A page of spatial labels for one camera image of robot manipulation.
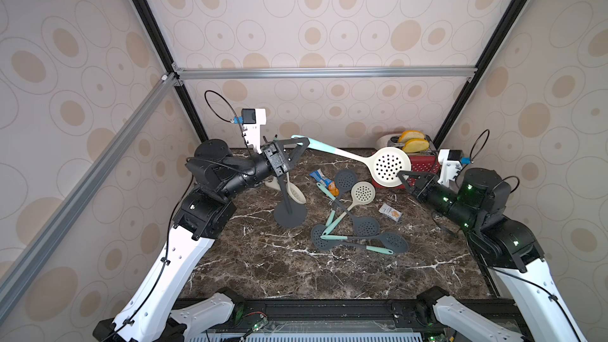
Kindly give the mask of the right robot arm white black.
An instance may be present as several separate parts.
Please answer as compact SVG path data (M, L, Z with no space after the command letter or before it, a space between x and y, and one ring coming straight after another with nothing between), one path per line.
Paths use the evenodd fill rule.
M559 293L544 251L525 224L504 210L511 186L496 171L469 169L459 191L435 174L401 171L409 194L456 224L478 264L508 289L533 341L583 341L585 336Z

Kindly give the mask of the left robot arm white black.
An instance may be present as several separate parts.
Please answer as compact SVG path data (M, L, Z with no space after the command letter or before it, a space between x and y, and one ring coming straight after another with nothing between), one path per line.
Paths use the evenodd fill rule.
M248 157L233 155L226 142L210 139L196 148L185 166L193 190L177 203L169 218L167 240L139 289L115 318L100 321L98 341L188 341L235 318L240 301L233 291L214 294L181 310L174 304L201 258L237 210L234 200L275 177L283 201L275 221L286 228L303 223L307 208L287 194L286 178L309 146L306 137L274 140Z

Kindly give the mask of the grey utensil rack stand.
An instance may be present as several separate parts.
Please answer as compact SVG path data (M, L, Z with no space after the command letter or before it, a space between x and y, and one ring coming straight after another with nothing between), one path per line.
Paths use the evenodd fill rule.
M287 175L277 178L283 201L279 203L273 212L275 221L282 227L295 228L300 226L307 216L307 208L304 204L297 204L287 193Z

